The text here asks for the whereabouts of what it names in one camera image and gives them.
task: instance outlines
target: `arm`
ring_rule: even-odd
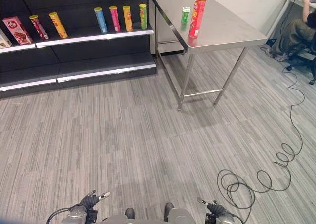
[[[310,0],[302,0],[304,3],[303,6],[303,15],[302,15],[302,20],[304,23],[307,23],[307,17],[310,14]]]

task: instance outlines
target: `snack box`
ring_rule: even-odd
[[[0,48],[11,47],[12,43],[4,32],[0,29]]]
[[[11,34],[15,37],[19,45],[26,45],[33,43],[28,32],[24,29],[21,21],[17,16],[5,18],[2,20]]]

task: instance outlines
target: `white wall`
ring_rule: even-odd
[[[238,15],[241,19],[258,29],[263,34],[266,34],[275,18],[277,17],[280,9],[283,7],[285,0],[216,0],[227,9]],[[152,3],[149,6],[150,10],[150,22],[154,27],[154,7]],[[168,25],[163,21],[160,16],[158,21],[159,27],[159,40],[172,40],[175,37],[172,35]],[[172,45],[169,48],[161,51],[175,51],[180,50],[180,46],[177,44]]]

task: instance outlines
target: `desk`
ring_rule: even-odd
[[[288,5],[290,4],[290,2],[293,2],[296,5],[299,5],[301,7],[304,6],[304,3],[302,2],[302,0],[287,0],[282,8],[282,10],[280,11],[279,15],[277,16],[276,20],[274,21],[273,25],[271,26],[268,34],[267,34],[267,38],[269,39],[271,37],[271,35],[273,34],[273,32],[275,31],[278,23],[280,22],[280,19],[282,18],[282,16],[284,15],[285,11],[288,8]],[[312,9],[316,9],[316,3],[310,3],[310,8]]]
[[[178,100],[178,111],[182,108],[184,98],[198,96],[202,94],[209,94],[219,92],[214,104],[217,104],[226,90],[229,82],[241,65],[242,60],[246,56],[248,47],[262,45],[266,42],[266,36],[258,32],[256,29],[251,27],[249,24],[241,20],[238,16],[227,10],[221,4],[214,0],[207,0],[202,26],[197,38],[189,38],[189,27],[188,23],[186,27],[182,27],[182,7],[189,6],[193,9],[194,0],[152,0],[155,4],[155,49],[156,58],[159,56],[162,63],[164,64],[167,73],[170,77],[172,85],[174,86],[179,100]],[[172,43],[170,42],[159,42],[158,41],[158,28],[157,28],[157,10],[162,14],[163,18],[170,26],[171,30],[177,37],[178,41],[184,48],[184,52],[189,54],[189,61],[186,68],[183,84],[179,89],[178,83],[175,76],[170,68],[164,62],[163,57],[158,49],[158,44]],[[194,56],[201,52],[210,52],[216,50],[224,50],[236,47],[243,47],[243,51],[239,56],[235,66],[230,72],[226,79],[223,87],[217,90],[209,90],[204,92],[198,92],[193,94],[185,94],[190,72],[193,67]]]

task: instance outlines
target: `green pringles can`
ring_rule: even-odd
[[[140,24],[143,30],[147,29],[147,5],[140,4],[139,5],[139,12],[140,12]]]
[[[187,6],[184,6],[182,8],[182,19],[181,19],[181,22],[183,23],[187,23],[188,22],[188,15],[190,13],[190,8],[187,7]]]

